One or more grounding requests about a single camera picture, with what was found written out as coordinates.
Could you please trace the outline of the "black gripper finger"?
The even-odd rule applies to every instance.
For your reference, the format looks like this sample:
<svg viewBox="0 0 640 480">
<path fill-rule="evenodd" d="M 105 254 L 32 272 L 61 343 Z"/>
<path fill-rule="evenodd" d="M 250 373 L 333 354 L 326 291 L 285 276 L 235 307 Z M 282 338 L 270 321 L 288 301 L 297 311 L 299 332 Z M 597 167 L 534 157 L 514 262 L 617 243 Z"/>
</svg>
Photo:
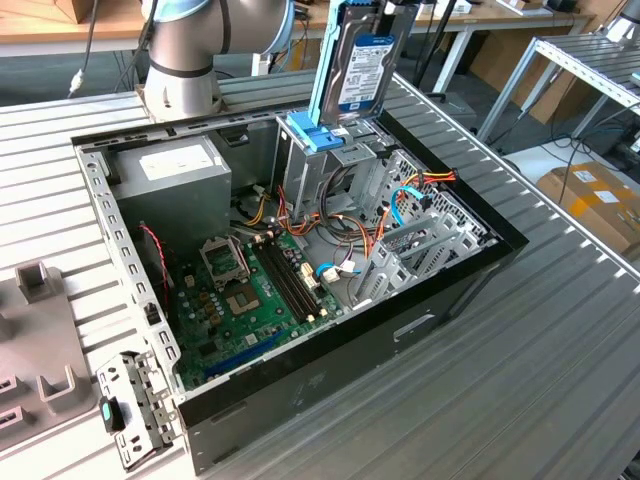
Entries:
<svg viewBox="0 0 640 480">
<path fill-rule="evenodd" d="M 400 5 L 396 1 L 380 0 L 375 20 L 375 35 L 388 36 L 399 12 Z"/>
</svg>

